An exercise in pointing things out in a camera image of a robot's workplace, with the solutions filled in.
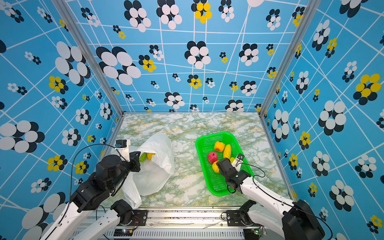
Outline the yellow toy orange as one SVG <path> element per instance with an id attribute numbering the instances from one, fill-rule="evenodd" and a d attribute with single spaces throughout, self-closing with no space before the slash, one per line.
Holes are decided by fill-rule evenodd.
<path id="1" fill-rule="evenodd" d="M 220 170 L 219 170 L 219 168 L 218 168 L 217 163 L 218 163 L 218 161 L 216 161 L 216 162 L 214 162 L 214 163 L 212 164 L 212 169 L 213 169 L 213 171 L 214 171 L 215 173 L 218 174 L 218 173 L 220 172 Z"/>

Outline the yellow toy mango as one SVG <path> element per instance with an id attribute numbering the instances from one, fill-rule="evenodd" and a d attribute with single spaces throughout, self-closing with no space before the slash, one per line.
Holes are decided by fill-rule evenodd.
<path id="1" fill-rule="evenodd" d="M 231 145 L 226 145 L 223 150 L 223 158 L 231 159 L 232 157 L 232 147 Z"/>

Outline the pink toy apple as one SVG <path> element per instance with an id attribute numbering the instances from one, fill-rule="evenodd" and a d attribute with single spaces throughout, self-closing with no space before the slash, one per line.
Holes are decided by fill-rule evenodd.
<path id="1" fill-rule="evenodd" d="M 208 158 L 209 163 L 213 164 L 216 161 L 218 161 L 218 154 L 216 152 L 210 152 L 208 154 L 207 158 Z"/>

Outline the yellow toy apple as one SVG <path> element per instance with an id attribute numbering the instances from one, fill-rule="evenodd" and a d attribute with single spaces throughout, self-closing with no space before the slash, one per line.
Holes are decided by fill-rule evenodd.
<path id="1" fill-rule="evenodd" d="M 226 145 L 222 142 L 217 141 L 214 145 L 214 150 L 222 153 L 225 149 Z"/>

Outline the white plastic bag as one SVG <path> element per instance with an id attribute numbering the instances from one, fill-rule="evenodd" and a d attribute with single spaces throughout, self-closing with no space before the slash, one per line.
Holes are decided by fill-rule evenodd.
<path id="1" fill-rule="evenodd" d="M 122 191 L 125 201 L 137 209 L 142 204 L 142 196 L 159 192 L 171 175 L 175 172 L 175 155 L 172 142 L 162 132 L 152 135 L 140 147 L 122 150 L 121 154 L 128 157 L 130 153 L 153 154 L 151 160 L 140 163 L 141 170 L 130 172 L 123 183 Z"/>

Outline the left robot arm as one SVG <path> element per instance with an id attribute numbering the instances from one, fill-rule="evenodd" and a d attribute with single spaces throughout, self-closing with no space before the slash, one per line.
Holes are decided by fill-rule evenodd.
<path id="1" fill-rule="evenodd" d="M 140 171 L 140 152 L 122 155 L 108 155 L 96 166 L 95 172 L 71 195 L 63 212 L 54 224 L 42 235 L 43 240 L 97 240 L 115 227 L 133 225 L 131 234 L 140 225 L 133 208 L 124 200 L 116 201 L 111 208 L 89 227 L 75 235 L 75 230 L 99 205 L 117 193 L 129 173 Z"/>

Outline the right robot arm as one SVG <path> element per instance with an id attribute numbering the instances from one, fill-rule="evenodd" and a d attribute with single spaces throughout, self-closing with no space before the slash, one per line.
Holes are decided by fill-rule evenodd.
<path id="1" fill-rule="evenodd" d="M 326 233 L 308 203 L 284 198 L 249 173 L 237 171 L 231 161 L 217 162 L 220 174 L 233 190 L 251 198 L 243 205 L 243 223 L 259 224 L 286 240 L 322 240 Z"/>

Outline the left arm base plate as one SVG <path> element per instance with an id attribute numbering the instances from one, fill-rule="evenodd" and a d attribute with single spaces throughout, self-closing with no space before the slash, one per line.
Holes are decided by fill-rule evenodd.
<path id="1" fill-rule="evenodd" d="M 123 214 L 120 226 L 145 226 L 148 219 L 148 210 L 132 210 Z"/>

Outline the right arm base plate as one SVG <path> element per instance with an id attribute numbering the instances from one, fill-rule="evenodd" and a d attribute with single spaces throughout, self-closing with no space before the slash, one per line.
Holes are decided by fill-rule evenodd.
<path id="1" fill-rule="evenodd" d="M 244 213 L 239 210 L 226 211 L 227 225 L 229 227 L 255 227 L 256 224 L 246 217 Z"/>

